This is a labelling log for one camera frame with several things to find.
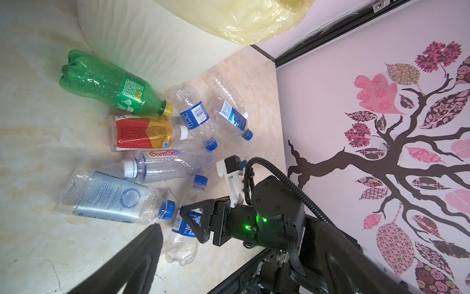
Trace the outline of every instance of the beige tabletop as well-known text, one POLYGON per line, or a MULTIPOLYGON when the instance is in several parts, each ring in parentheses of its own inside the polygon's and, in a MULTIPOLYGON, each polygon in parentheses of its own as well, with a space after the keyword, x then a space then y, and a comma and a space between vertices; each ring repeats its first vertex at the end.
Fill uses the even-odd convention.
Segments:
MULTIPOLYGON (((63 215, 54 205, 78 167, 118 163, 106 118, 114 110, 59 87, 71 49, 91 52, 73 0, 6 1, 1 11, 0 293, 66 293, 95 272, 145 226, 63 215)), ((217 160, 231 155, 266 158, 285 171, 274 63, 246 47, 221 64, 244 98, 251 141, 223 138, 217 160)), ((191 81, 203 102, 208 89, 191 81)), ((255 167, 255 182, 269 175, 255 167)), ((227 196, 216 169, 207 175, 210 198, 227 196)), ((150 184, 176 198, 190 179, 150 184)), ((158 221, 167 238, 172 223, 158 221)), ((161 256, 151 293, 206 293, 262 248, 231 239, 222 247, 199 244, 192 264, 168 264, 161 256)))

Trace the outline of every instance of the wall mural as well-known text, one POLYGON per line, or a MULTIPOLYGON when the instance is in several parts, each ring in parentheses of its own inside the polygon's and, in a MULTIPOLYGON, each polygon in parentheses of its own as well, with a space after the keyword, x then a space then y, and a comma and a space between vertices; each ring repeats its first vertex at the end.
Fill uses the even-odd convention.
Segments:
MULTIPOLYGON (((470 127, 461 127, 456 133, 448 135, 409 136, 417 128, 432 130, 452 123, 465 107, 470 97, 470 89, 458 93, 452 93, 452 90, 456 84, 470 84, 470 56, 462 60, 457 73, 446 71, 446 67, 457 62, 461 54, 461 46, 455 42, 447 45, 432 42, 421 55, 417 56, 415 61, 417 67, 412 64, 386 64, 392 84, 389 84, 382 74, 376 75, 372 80, 365 76, 358 76, 354 85, 362 90, 357 94, 357 99, 360 100, 359 106, 365 108, 366 111, 346 113, 355 122, 345 132, 349 145, 359 148, 355 153, 345 152, 344 148, 334 157, 314 164, 300 157, 289 141, 291 153, 297 165, 289 167, 288 176, 290 177, 293 173, 298 174, 300 188, 311 176, 321 177, 337 168, 345 169, 349 165, 371 175, 357 180, 357 183, 366 187, 360 200, 383 199, 383 201, 377 211, 365 216, 363 229, 370 230, 381 222, 385 223, 378 228, 377 246, 385 261, 397 275, 407 271, 414 259, 418 259, 416 256, 422 257, 429 263, 427 265, 418 260, 415 268, 418 286, 426 294, 460 294, 461 291, 453 282, 454 273, 446 259, 470 259, 468 251, 441 237, 437 224, 453 226, 468 237, 470 237, 470 231, 456 222, 412 204, 386 175, 393 175, 398 185, 409 191, 415 199, 432 201, 439 206, 444 215, 464 218, 470 223, 468 215, 470 214, 470 183, 466 183, 457 175, 459 172, 470 171, 470 164, 464 162, 464 159, 470 158, 470 140, 460 140, 462 134, 470 132, 470 127), (421 75, 433 71, 443 72, 443 83, 426 94, 421 90, 418 82, 421 75), (409 87, 399 89, 398 85, 409 87), (433 95, 447 92, 449 95, 446 97, 430 106, 427 104, 433 95), (408 128, 392 136, 391 132, 403 122, 403 116, 406 115, 397 109, 395 102, 414 112, 410 115, 408 128), (424 110, 427 111, 424 121, 418 121, 418 116, 424 110), (400 117, 397 122, 388 126, 387 119, 393 119, 390 114, 399 114, 400 117), (382 138, 383 143, 380 146, 371 146, 371 137, 374 136, 382 138), (451 150, 438 148, 436 142, 443 140, 455 140, 451 145, 451 150), (418 148, 413 144, 416 142, 425 142, 432 150, 418 148), (429 167, 418 169, 399 166, 398 161, 402 152, 408 152, 414 160, 427 163, 429 167), (452 156, 462 163, 447 166, 442 155, 452 156), (444 175, 465 189, 445 187, 435 179, 444 175), (407 176, 414 176, 415 179, 409 183, 406 180, 407 176), (443 200, 433 195, 433 190, 448 190, 449 193, 443 200), (393 221, 387 223, 384 208, 394 199, 400 201, 400 207, 393 221), (449 207, 459 212, 451 212, 449 207), (419 242, 413 244, 411 238, 395 223, 399 216, 420 238, 419 242)), ((465 282, 470 287, 470 273, 465 282)))

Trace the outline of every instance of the light blue label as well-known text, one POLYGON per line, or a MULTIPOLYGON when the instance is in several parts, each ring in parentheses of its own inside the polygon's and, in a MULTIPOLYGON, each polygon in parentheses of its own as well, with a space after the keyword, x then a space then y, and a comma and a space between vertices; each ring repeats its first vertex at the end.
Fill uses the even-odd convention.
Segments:
POLYGON ((190 109, 181 112, 180 115, 190 130, 207 122, 209 119, 209 115, 207 114, 202 102, 199 102, 190 109))
MULTIPOLYGON (((201 224, 201 216, 202 214, 194 211, 189 211, 188 215, 190 218, 193 219, 198 225, 201 224)), ((178 209, 178 213, 176 214, 175 222, 173 223, 173 232, 178 233, 183 236, 188 236, 188 237, 196 237, 196 235, 193 233, 193 230, 191 230, 190 226, 186 223, 185 220, 180 215, 180 210, 178 209)))
POLYGON ((74 215, 133 223, 139 218, 148 187, 95 172, 74 215))
POLYGON ((226 101, 224 101, 224 106, 222 106, 220 114, 242 132, 245 130, 246 118, 244 118, 238 111, 235 110, 235 108, 230 106, 230 104, 228 104, 226 101))

